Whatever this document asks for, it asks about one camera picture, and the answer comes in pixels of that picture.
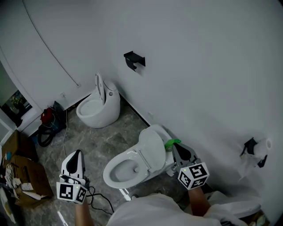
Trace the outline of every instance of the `paper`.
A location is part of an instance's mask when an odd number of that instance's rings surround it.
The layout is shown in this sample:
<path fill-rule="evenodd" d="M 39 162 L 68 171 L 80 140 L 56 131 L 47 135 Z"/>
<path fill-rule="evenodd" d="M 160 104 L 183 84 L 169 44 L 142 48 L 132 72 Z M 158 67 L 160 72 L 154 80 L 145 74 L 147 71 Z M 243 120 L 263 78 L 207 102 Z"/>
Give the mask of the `paper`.
<path fill-rule="evenodd" d="M 260 160 L 264 159 L 265 156 L 272 149 L 272 142 L 269 138 L 262 139 L 258 144 L 254 146 L 253 152 L 255 157 Z"/>
<path fill-rule="evenodd" d="M 39 195 L 39 194 L 36 194 L 36 193 L 34 193 L 34 192 L 25 192 L 25 191 L 24 191 L 23 193 L 26 194 L 26 195 L 28 195 L 29 197 L 31 197 L 31 198 L 33 198 L 33 199 L 36 199 L 36 200 L 40 200 L 40 199 L 46 197 L 46 196 L 41 196 L 41 195 Z"/>
<path fill-rule="evenodd" d="M 12 182 L 13 182 L 13 187 L 14 188 L 18 187 L 22 183 L 21 180 L 18 179 L 18 178 L 13 178 Z"/>
<path fill-rule="evenodd" d="M 258 161 L 250 154 L 243 154 L 241 156 L 241 165 L 238 168 L 238 173 L 240 174 L 241 179 L 248 176 L 251 171 L 257 166 Z"/>
<path fill-rule="evenodd" d="M 13 189 L 13 178 L 14 178 L 14 172 L 13 172 L 13 167 L 8 164 L 6 166 L 6 172 L 5 172 L 5 180 L 7 186 L 9 186 L 11 189 Z"/>
<path fill-rule="evenodd" d="M 31 185 L 31 183 L 23 183 L 23 184 L 21 184 L 21 189 L 23 191 L 30 191 L 30 190 L 33 190 L 33 187 Z"/>

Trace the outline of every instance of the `toilet bowl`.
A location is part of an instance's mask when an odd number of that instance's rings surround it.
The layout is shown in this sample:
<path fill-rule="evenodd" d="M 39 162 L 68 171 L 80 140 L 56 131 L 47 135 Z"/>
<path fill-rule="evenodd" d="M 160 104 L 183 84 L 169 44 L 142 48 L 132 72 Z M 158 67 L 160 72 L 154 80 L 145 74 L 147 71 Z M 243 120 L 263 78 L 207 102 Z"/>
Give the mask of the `toilet bowl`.
<path fill-rule="evenodd" d="M 115 122 L 120 114 L 119 92 L 109 80 L 96 73 L 96 88 L 76 108 L 76 114 L 87 125 L 102 128 Z"/>
<path fill-rule="evenodd" d="M 136 145 L 108 162 L 103 172 L 105 183 L 113 188 L 130 188 L 169 169 L 175 164 L 172 152 L 164 148 L 169 139 L 157 124 L 144 129 Z"/>

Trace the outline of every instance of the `white shirt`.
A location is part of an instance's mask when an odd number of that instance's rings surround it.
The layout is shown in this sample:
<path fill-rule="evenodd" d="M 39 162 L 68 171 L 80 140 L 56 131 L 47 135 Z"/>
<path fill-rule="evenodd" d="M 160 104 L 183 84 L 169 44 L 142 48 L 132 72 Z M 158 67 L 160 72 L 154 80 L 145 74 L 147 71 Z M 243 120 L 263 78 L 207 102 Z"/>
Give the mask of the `white shirt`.
<path fill-rule="evenodd" d="M 198 217 L 184 213 L 172 198 L 157 194 L 124 203 L 107 226 L 221 226 L 225 221 L 247 226 L 220 205 L 210 207 L 204 217 Z"/>

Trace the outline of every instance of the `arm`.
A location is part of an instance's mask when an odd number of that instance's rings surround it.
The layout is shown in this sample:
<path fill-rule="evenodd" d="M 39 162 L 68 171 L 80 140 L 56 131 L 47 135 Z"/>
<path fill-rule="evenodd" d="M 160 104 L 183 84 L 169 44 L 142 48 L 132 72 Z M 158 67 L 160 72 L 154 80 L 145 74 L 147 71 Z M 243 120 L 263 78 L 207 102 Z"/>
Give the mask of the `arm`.
<path fill-rule="evenodd" d="M 194 216 L 203 217 L 208 209 L 210 204 L 204 196 L 204 193 L 200 187 L 189 190 L 189 198 L 191 203 L 191 210 Z"/>
<path fill-rule="evenodd" d="M 87 198 L 84 199 L 82 205 L 75 205 L 75 222 L 76 226 L 94 226 L 92 217 L 90 216 Z"/>

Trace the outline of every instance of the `toilet paper holder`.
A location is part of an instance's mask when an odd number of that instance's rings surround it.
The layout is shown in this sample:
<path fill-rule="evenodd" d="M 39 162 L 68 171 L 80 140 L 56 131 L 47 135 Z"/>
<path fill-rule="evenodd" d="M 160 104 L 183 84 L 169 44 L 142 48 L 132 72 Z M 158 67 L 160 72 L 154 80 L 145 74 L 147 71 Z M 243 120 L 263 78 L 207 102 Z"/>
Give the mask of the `toilet paper holder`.
<path fill-rule="evenodd" d="M 126 59 L 126 64 L 134 72 L 135 72 L 135 69 L 137 69 L 137 67 L 134 65 L 134 63 L 140 63 L 142 66 L 145 67 L 145 57 L 141 57 L 141 56 L 135 54 L 133 51 L 125 53 L 124 57 Z"/>
<path fill-rule="evenodd" d="M 258 142 L 256 142 L 256 141 L 254 140 L 254 138 L 249 139 L 249 140 L 245 143 L 244 149 L 243 149 L 242 153 L 240 154 L 240 157 L 245 153 L 246 150 L 247 150 L 247 153 L 248 153 L 248 154 L 254 155 L 253 149 L 254 149 L 254 147 L 255 147 L 257 144 L 258 144 Z M 266 158 L 267 158 L 267 155 L 265 155 L 264 159 L 260 160 L 260 161 L 257 163 L 257 165 L 258 165 L 260 168 L 264 167 L 265 162 L 266 162 Z"/>

